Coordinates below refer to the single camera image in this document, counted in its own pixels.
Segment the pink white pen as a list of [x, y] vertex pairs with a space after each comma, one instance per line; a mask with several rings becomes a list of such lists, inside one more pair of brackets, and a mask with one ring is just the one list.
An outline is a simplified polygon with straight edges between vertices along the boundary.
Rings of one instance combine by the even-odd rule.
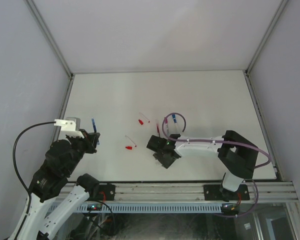
[[169, 124], [168, 124], [168, 118], [167, 117], [164, 118], [164, 124], [165, 124], [166, 134], [169, 136], [170, 132], [169, 132]]

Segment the white marker blue end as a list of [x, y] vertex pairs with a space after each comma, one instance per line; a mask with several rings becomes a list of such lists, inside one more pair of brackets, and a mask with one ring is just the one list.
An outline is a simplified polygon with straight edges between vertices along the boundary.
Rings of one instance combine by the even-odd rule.
[[178, 121], [177, 121], [177, 117], [175, 114], [172, 114], [172, 119], [173, 119], [173, 123], [174, 123], [174, 126], [175, 126], [175, 129], [176, 129], [176, 132], [179, 134], [180, 133], [180, 128], [179, 128], [179, 125], [178, 125]]

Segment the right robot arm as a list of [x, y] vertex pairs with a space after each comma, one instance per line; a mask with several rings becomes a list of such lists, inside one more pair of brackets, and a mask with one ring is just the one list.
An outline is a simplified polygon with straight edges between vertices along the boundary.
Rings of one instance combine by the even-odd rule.
[[171, 134], [168, 138], [152, 135], [146, 148], [153, 151], [153, 157], [165, 169], [180, 158], [219, 159], [226, 167], [219, 187], [221, 199], [225, 202], [242, 196], [238, 193], [239, 187], [244, 180], [253, 177], [258, 158], [257, 147], [233, 130], [203, 141], [181, 134]]

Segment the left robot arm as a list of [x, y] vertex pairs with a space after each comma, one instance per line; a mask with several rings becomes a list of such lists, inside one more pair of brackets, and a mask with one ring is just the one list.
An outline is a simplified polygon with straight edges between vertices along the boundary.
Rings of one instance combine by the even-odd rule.
[[27, 202], [11, 240], [52, 240], [73, 212], [99, 194], [100, 182], [85, 173], [78, 177], [67, 197], [51, 213], [49, 209], [84, 154], [95, 154], [100, 133], [80, 129], [76, 136], [53, 142], [27, 188]]

